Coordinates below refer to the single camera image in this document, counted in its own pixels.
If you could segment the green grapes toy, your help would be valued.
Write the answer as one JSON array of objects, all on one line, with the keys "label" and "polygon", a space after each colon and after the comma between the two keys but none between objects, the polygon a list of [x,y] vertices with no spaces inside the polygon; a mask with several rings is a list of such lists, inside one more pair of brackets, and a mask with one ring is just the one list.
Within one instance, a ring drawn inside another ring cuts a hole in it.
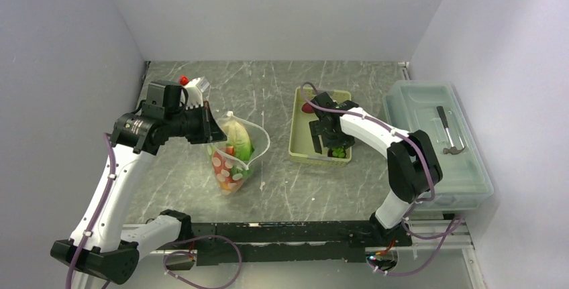
[{"label": "green grapes toy", "polygon": [[327,155],[330,158],[346,158],[347,149],[345,147],[329,148]]}]

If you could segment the green perforated plastic basket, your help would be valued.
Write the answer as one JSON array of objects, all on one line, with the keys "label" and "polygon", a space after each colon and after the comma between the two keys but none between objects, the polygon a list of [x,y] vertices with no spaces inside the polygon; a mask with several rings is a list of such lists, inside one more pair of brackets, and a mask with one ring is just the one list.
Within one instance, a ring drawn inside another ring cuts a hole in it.
[{"label": "green perforated plastic basket", "polygon": [[306,113],[302,110],[305,102],[306,100],[301,93],[301,87],[297,87],[289,138],[290,159],[294,162],[313,165],[345,166],[350,163],[353,158],[352,148],[347,148],[343,158],[328,156],[329,149],[325,147],[322,147],[322,154],[314,150],[309,122],[317,120],[317,116],[314,113]]}]

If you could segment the orange peach toy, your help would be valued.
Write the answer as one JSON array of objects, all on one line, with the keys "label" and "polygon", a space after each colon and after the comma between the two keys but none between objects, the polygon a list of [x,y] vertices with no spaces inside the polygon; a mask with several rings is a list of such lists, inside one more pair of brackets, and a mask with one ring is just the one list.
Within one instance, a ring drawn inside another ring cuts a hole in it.
[{"label": "orange peach toy", "polygon": [[241,188],[242,184],[243,180],[235,181],[231,178],[223,182],[218,181],[218,186],[221,190],[221,193],[225,195],[237,192]]}]

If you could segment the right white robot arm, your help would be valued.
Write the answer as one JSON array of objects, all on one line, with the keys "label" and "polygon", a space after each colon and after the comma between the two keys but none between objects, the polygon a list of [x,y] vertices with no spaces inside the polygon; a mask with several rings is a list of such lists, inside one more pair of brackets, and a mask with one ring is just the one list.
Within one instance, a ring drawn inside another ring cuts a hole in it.
[{"label": "right white robot arm", "polygon": [[442,167],[428,134],[408,132],[368,114],[353,101],[335,102],[322,92],[308,104],[316,115],[309,124],[313,147],[348,148],[360,140],[387,160],[389,193],[370,216],[370,238],[386,245],[396,228],[420,202],[433,200],[435,186],[443,178]]}]

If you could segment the clear polka dot zip bag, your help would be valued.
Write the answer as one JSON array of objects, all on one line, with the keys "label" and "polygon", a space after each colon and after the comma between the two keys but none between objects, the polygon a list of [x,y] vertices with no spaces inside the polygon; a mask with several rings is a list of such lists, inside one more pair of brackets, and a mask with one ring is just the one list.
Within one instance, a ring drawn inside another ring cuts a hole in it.
[{"label": "clear polka dot zip bag", "polygon": [[205,151],[221,193],[229,195],[255,174],[261,156],[270,147],[270,137],[263,127],[231,111],[222,115],[218,124],[226,140],[207,144]]}]

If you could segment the dark red sweet potato toy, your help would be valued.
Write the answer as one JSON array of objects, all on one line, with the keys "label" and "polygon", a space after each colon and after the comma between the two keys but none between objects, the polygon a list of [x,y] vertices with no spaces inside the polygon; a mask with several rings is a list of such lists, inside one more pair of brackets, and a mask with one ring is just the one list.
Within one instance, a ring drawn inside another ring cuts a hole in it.
[{"label": "dark red sweet potato toy", "polygon": [[303,106],[301,107],[301,110],[302,110],[302,112],[304,112],[306,114],[314,113],[312,106],[308,103],[304,103]]}]

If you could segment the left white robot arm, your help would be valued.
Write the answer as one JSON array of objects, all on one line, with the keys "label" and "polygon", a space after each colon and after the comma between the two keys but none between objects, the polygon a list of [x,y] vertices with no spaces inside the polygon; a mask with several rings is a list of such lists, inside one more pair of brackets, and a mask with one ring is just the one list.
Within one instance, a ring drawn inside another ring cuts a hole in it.
[{"label": "left white robot arm", "polygon": [[191,218],[175,210],[162,211],[131,231],[124,231],[123,224],[137,185],[170,138],[191,144],[227,139],[203,96],[208,87],[203,77],[152,81],[146,98],[105,135],[107,162],[90,204],[70,236],[55,241],[50,251],[68,266],[67,288],[75,272],[123,284],[150,252],[169,243],[177,249],[191,243]]}]

